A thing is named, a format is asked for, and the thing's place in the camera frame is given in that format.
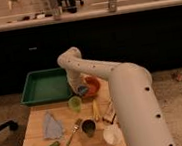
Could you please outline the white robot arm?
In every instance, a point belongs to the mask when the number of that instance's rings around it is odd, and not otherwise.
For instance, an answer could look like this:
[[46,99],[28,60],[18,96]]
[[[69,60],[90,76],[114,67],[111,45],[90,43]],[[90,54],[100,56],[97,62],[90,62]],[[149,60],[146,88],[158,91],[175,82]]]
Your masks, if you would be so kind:
[[153,91],[152,77],[144,67],[130,62],[82,59],[77,47],[59,55],[57,63],[66,70],[75,93],[83,82],[83,73],[108,82],[126,146],[176,146]]

